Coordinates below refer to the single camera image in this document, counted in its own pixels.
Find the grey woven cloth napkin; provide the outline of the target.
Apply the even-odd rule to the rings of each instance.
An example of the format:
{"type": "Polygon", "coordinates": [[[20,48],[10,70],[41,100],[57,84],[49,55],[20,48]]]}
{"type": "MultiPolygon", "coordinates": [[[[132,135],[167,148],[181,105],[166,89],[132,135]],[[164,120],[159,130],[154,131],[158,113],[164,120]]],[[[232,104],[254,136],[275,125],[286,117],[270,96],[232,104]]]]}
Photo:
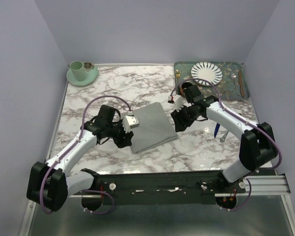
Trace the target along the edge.
{"type": "Polygon", "coordinates": [[[133,111],[139,125],[132,128],[131,151],[138,154],[178,138],[165,111],[159,102],[133,111]]]}

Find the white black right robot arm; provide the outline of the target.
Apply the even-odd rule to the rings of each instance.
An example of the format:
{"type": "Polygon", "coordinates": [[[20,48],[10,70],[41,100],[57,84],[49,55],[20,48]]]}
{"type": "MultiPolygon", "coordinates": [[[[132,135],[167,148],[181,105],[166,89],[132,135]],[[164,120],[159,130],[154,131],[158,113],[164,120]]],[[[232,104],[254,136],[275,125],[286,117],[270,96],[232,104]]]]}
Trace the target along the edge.
{"type": "Polygon", "coordinates": [[[238,160],[218,174],[216,186],[223,193],[234,187],[234,182],[270,162],[279,154],[272,127],[252,122],[229,110],[214,95],[204,97],[196,85],[183,89],[184,96],[170,95],[168,102],[174,104],[171,117],[175,131],[182,132],[199,117],[223,126],[240,140],[238,160]]]}

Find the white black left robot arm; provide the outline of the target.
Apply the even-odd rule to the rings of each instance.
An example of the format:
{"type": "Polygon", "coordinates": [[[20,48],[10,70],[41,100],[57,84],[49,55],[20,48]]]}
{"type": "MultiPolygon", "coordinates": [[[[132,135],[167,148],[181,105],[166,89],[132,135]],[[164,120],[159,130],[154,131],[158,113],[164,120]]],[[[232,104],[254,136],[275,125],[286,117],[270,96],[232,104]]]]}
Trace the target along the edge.
{"type": "Polygon", "coordinates": [[[100,186],[99,174],[83,169],[75,175],[69,173],[77,162],[94,146],[112,139],[118,148],[132,145],[132,128],[138,119],[129,112],[120,112],[102,105],[98,115],[83,122],[74,139],[56,156],[45,163],[36,162],[30,171],[27,198],[42,206],[47,212],[58,211],[69,196],[80,191],[94,194],[100,186]]]}

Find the red black tea cup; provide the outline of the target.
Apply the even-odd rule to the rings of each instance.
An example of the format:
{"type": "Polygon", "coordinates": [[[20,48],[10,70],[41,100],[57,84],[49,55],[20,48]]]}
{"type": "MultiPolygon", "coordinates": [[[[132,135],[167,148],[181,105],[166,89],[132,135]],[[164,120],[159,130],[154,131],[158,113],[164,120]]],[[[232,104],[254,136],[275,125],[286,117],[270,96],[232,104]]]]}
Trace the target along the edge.
{"type": "Polygon", "coordinates": [[[183,83],[183,84],[180,86],[180,95],[181,95],[182,97],[185,97],[184,90],[187,89],[188,87],[191,87],[191,86],[193,86],[193,84],[190,83],[190,82],[185,82],[185,83],[183,83]]]}

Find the white blue striped plate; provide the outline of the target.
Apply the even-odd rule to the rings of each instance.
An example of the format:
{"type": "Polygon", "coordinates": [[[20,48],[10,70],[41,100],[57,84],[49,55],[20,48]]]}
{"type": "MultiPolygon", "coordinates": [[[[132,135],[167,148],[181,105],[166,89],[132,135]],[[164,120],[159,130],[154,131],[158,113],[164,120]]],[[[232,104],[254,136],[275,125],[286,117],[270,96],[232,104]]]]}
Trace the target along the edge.
{"type": "Polygon", "coordinates": [[[206,87],[210,87],[210,84],[204,80],[217,85],[223,78],[222,70],[212,62],[198,62],[192,66],[190,73],[195,83],[206,87]]]}

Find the teal floral serving tray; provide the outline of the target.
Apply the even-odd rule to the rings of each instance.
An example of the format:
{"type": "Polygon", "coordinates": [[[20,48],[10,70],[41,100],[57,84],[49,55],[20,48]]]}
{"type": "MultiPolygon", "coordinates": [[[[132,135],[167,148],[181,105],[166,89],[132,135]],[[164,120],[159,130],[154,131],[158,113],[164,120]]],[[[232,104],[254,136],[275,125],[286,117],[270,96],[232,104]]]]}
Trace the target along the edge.
{"type": "MultiPolygon", "coordinates": [[[[242,68],[241,63],[229,62],[229,61],[214,61],[212,63],[216,64],[223,72],[223,78],[222,78],[221,82],[218,83],[217,85],[215,85],[221,94],[222,100],[231,101],[231,100],[249,99],[250,93],[249,93],[249,89],[248,89],[246,81],[245,81],[245,76],[244,76],[244,72],[243,72],[243,68],[242,68]],[[239,70],[242,73],[243,86],[244,86],[244,92],[245,92],[244,97],[242,97],[240,94],[240,87],[238,84],[238,78],[236,79],[236,85],[237,85],[239,95],[237,95],[234,83],[230,78],[231,73],[238,74],[239,70]]],[[[181,82],[183,82],[186,79],[192,78],[190,70],[194,64],[196,64],[195,61],[178,61],[174,64],[174,70],[176,70],[176,69],[180,70],[180,81],[181,82]]]]}

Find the silver spoon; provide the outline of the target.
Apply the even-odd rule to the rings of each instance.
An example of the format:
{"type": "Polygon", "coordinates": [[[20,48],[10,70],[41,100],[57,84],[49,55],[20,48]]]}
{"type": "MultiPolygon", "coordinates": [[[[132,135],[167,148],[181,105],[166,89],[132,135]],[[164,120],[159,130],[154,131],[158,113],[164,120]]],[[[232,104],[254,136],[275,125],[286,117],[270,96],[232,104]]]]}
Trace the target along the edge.
{"type": "Polygon", "coordinates": [[[231,78],[231,80],[234,83],[234,86],[235,86],[235,90],[236,90],[237,95],[239,95],[239,92],[238,92],[238,89],[237,89],[237,85],[236,85],[236,74],[235,73],[231,73],[230,74],[230,78],[231,78]]]}

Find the mint green floral plate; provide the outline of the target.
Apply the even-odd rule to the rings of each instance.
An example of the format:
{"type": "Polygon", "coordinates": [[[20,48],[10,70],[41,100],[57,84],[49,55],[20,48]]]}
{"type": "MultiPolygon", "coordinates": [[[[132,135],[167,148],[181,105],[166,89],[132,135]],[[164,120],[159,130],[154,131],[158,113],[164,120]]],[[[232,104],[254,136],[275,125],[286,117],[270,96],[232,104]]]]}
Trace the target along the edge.
{"type": "Polygon", "coordinates": [[[88,84],[91,84],[92,82],[95,81],[95,79],[98,76],[98,68],[95,66],[95,64],[93,64],[92,62],[82,62],[84,64],[84,69],[86,72],[86,79],[83,81],[78,81],[76,79],[76,77],[73,75],[73,73],[71,72],[70,68],[66,73],[66,78],[67,81],[77,87],[83,87],[86,86],[88,84]]]}

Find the brown wooden knife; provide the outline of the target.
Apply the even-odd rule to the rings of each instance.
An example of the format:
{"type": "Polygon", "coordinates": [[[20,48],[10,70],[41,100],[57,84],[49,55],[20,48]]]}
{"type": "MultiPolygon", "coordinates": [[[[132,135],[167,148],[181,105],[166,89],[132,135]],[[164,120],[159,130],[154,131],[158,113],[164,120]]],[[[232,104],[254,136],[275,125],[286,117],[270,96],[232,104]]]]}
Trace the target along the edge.
{"type": "Polygon", "coordinates": [[[242,97],[244,97],[245,92],[244,92],[244,86],[243,86],[242,73],[241,73],[240,70],[238,71],[238,84],[239,84],[239,87],[240,87],[240,94],[241,94],[242,97]]]}

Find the mint green cup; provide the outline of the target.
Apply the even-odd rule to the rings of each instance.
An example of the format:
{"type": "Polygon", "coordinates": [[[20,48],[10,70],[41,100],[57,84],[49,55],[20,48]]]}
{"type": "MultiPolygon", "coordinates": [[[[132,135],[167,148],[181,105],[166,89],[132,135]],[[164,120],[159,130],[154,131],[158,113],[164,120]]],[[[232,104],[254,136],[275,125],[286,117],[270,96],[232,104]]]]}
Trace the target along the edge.
{"type": "Polygon", "coordinates": [[[84,64],[81,61],[71,62],[69,68],[78,81],[83,81],[86,79],[84,64]]]}

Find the blue handled utensil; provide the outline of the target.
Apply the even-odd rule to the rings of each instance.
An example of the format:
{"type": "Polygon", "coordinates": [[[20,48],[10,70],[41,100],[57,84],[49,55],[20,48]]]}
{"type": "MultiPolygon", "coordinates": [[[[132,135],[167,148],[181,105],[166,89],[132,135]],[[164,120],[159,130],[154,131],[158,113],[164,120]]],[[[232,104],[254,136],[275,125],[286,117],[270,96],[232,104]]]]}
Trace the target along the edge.
{"type": "Polygon", "coordinates": [[[214,129],[214,138],[216,138],[216,136],[218,134],[218,131],[219,131],[219,128],[220,128],[220,124],[217,123],[216,126],[215,126],[215,129],[214,129]]]}

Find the black metal base frame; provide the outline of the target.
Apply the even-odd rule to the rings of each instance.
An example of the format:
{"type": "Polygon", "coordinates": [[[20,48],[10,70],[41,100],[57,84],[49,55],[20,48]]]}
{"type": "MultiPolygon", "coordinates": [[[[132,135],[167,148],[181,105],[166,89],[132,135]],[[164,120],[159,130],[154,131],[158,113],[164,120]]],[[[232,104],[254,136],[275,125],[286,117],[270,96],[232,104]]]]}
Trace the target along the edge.
{"type": "MultiPolygon", "coordinates": [[[[116,206],[215,204],[217,197],[243,194],[238,188],[241,178],[229,187],[217,183],[221,171],[192,171],[147,174],[99,175],[90,190],[110,194],[116,206]]],[[[274,176],[274,171],[263,170],[251,176],[274,176]]]]}

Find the aluminium extrusion rail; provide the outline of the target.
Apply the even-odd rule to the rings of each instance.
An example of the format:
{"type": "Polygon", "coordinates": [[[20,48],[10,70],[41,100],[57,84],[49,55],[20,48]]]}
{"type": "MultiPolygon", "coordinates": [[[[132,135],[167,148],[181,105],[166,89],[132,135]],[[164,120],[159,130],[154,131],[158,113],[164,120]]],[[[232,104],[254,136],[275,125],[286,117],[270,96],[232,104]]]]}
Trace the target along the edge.
{"type": "MultiPolygon", "coordinates": [[[[86,191],[94,180],[90,174],[81,173],[65,179],[67,190],[66,197],[70,197],[82,191],[86,191]]],[[[240,190],[244,190],[243,195],[251,191],[252,195],[288,195],[291,193],[285,176],[251,176],[244,178],[237,184],[240,190]]]]}

